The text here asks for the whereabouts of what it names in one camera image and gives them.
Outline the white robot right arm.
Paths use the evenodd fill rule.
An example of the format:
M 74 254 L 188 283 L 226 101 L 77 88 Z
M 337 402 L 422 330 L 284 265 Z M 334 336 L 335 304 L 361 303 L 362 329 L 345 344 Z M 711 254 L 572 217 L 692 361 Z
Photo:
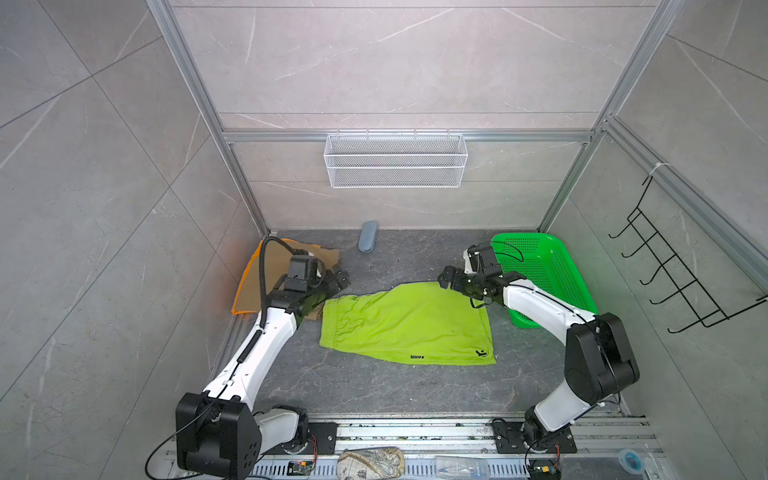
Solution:
M 528 443 L 564 430 L 638 382 L 639 366 L 619 317 L 580 309 L 521 273 L 505 273 L 489 243 L 470 246 L 463 258 L 462 269 L 447 266 L 438 276 L 442 288 L 522 313 L 565 347 L 564 380 L 526 412 L 522 431 Z

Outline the lime green shorts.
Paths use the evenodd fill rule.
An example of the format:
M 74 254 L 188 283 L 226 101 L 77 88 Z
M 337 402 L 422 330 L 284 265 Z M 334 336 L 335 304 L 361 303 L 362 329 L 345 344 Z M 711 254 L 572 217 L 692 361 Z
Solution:
M 326 301 L 319 344 L 407 365 L 496 363 L 487 310 L 436 282 Z

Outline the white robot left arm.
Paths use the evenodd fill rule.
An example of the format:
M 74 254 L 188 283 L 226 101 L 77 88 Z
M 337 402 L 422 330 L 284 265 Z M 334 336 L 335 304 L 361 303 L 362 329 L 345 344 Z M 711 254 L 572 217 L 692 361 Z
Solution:
M 223 370 L 200 393 L 177 404 L 176 455 L 180 469 L 223 479 L 245 479 L 269 451 L 299 453 L 309 443 L 306 411 L 287 405 L 257 411 L 258 391 L 287 341 L 307 314 L 345 290 L 348 275 L 305 251 L 264 297 L 253 329 Z

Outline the orange shorts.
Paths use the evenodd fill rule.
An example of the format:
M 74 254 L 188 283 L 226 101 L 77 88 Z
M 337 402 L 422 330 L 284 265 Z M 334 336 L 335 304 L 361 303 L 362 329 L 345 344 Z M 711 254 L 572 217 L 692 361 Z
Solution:
M 278 280 L 288 273 L 292 254 L 277 242 L 270 242 L 266 249 L 265 290 L 270 293 Z M 261 310 L 260 294 L 260 248 L 251 256 L 247 264 L 232 306 L 232 313 L 256 314 Z

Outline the khaki brown shorts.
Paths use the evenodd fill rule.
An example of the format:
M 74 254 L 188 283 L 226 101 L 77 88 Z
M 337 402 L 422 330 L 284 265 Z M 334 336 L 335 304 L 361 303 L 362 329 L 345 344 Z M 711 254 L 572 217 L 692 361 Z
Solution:
M 305 244 L 287 238 L 284 238 L 284 241 L 293 249 L 307 250 L 310 254 L 322 260 L 327 268 L 336 269 L 339 263 L 339 250 L 326 249 L 316 244 Z M 269 243 L 266 249 L 265 263 L 267 292 L 271 291 L 283 274 L 288 273 L 291 257 L 292 255 L 277 242 Z M 259 266 L 260 246 L 257 247 L 257 250 L 251 256 L 242 274 L 231 310 L 233 315 L 256 315 L 260 311 Z

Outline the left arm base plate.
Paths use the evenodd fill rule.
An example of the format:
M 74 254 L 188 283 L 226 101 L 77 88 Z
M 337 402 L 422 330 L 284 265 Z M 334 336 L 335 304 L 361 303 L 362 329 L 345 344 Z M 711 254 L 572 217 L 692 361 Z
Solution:
M 336 450 L 339 425 L 335 422 L 310 422 L 300 425 L 293 455 L 332 455 Z

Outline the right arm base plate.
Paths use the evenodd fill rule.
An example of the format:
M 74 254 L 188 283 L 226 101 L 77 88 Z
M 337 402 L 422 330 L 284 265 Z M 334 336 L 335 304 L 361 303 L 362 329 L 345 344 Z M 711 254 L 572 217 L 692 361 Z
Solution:
M 500 454 L 575 454 L 577 447 L 569 427 L 550 432 L 536 420 L 523 422 L 494 418 L 490 422 L 496 450 Z

